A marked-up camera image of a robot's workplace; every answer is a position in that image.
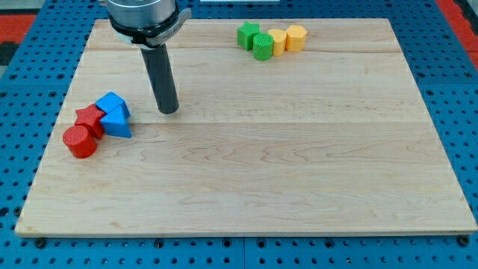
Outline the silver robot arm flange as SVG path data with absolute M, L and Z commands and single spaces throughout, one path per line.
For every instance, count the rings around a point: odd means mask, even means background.
M 176 0 L 105 0 L 115 35 L 141 49 L 156 49 L 177 34 L 192 10 Z

